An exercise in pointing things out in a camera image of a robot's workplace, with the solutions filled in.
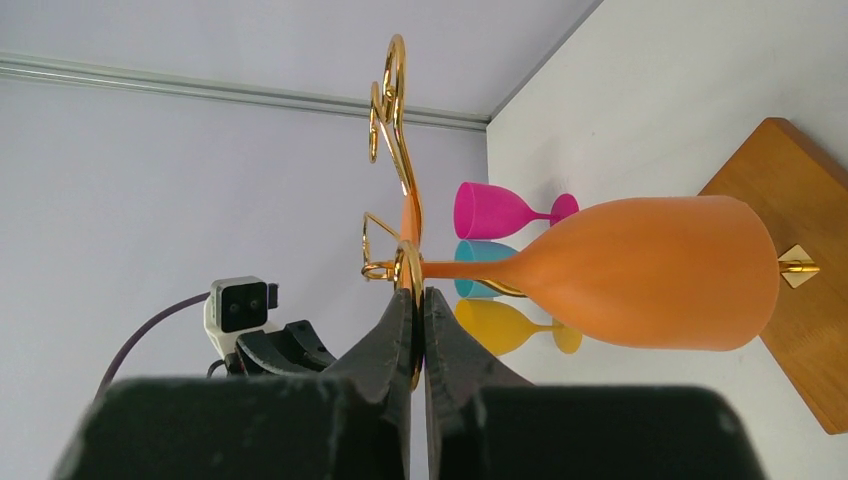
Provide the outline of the teal wine glass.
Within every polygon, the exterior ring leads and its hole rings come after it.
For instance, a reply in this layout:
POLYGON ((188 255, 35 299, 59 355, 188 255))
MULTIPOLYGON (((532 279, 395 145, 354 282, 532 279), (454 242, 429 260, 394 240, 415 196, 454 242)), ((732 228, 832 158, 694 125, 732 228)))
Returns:
MULTIPOLYGON (((502 243, 482 240, 461 240, 455 250, 456 262, 496 262, 509 258, 517 250, 502 243)), ((501 293, 477 281, 456 279, 454 286, 461 298, 490 299, 501 296, 501 293)))

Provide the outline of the pink wine glass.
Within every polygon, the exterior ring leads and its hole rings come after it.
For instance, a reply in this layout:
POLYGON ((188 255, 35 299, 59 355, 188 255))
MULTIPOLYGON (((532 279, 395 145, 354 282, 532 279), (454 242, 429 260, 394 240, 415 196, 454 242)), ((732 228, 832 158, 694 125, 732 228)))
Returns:
POLYGON ((544 220, 553 226, 579 210, 577 199, 569 193, 559 195, 548 211, 536 211, 505 187, 463 182, 454 199, 453 225, 459 239, 497 240, 532 221, 544 220))

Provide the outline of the yellow wine glass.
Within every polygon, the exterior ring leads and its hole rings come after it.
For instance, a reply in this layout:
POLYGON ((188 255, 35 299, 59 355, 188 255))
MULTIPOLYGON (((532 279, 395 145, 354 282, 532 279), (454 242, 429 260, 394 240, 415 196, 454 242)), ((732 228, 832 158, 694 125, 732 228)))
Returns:
POLYGON ((550 334, 564 354, 574 354, 583 334, 557 320, 549 325, 535 323, 515 307, 492 300, 462 299, 454 308, 460 326, 495 356, 517 350, 535 334, 550 334))

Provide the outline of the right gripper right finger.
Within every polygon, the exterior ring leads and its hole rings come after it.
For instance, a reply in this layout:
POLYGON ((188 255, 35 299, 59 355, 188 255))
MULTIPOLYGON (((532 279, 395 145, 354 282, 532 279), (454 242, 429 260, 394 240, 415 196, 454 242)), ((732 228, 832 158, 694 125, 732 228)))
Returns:
POLYGON ((487 446, 483 410, 476 398, 486 387, 532 385, 483 347, 462 326, 442 292, 423 298, 428 466, 431 479, 484 479, 487 446))

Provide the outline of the orange wine glass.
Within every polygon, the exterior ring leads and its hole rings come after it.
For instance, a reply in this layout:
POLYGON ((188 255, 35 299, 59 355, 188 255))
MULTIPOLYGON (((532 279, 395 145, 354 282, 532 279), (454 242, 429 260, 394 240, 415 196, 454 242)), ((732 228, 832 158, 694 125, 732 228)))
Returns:
POLYGON ((770 321, 780 273, 756 212, 728 196, 628 198, 573 214, 499 261, 423 261, 426 279, 493 281, 596 340, 729 351, 770 321))

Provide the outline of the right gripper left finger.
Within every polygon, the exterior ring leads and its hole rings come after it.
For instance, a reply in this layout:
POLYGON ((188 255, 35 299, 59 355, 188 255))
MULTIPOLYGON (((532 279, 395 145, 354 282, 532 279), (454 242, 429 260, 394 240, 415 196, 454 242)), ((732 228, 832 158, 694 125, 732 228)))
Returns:
POLYGON ((409 477, 415 302, 393 293, 377 325, 322 377, 333 387, 330 479, 409 477))

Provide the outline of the gold rack with wooden base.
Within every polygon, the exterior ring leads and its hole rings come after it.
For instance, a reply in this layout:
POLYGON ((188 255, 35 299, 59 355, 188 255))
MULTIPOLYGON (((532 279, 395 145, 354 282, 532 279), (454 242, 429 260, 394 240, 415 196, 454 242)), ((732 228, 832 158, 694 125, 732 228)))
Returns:
MULTIPOLYGON (((405 74, 405 42, 402 36, 394 35, 388 45, 383 76, 371 87, 369 150, 376 153, 379 141, 388 145, 404 195, 402 227, 394 234, 398 244, 395 259, 389 262, 366 260, 362 275, 369 280, 389 280, 398 288, 420 293, 426 280, 421 271, 425 260, 419 251, 423 214, 404 136, 405 74)), ((768 203, 761 190, 747 180, 752 169, 768 154, 774 154, 779 162, 787 164, 790 172, 814 185, 822 185, 830 179, 826 155, 818 147, 787 120, 768 118, 718 172, 707 191, 698 196, 728 196, 745 202, 760 217, 772 239, 784 206, 768 203)), ((777 253, 777 259, 780 288, 796 289, 820 271, 820 266, 798 244, 777 253)), ((477 282, 501 296, 528 299, 503 284, 477 282)), ((822 307, 808 308, 799 300, 781 300, 778 295, 770 321, 757 336, 763 339, 823 428, 831 434, 841 434, 847 429, 847 378, 835 373, 836 367, 846 365, 847 353, 834 345, 812 351, 805 344, 819 331, 826 333, 833 342, 845 340, 846 315, 845 302, 832 299, 822 307)))

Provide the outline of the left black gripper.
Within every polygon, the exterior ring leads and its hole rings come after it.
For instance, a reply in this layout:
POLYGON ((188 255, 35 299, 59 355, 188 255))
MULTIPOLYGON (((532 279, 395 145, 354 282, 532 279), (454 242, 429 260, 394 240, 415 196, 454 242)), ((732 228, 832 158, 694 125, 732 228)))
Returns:
POLYGON ((320 373, 336 361, 308 320, 282 330, 256 330, 239 335, 235 351, 225 356, 228 376, 320 373))

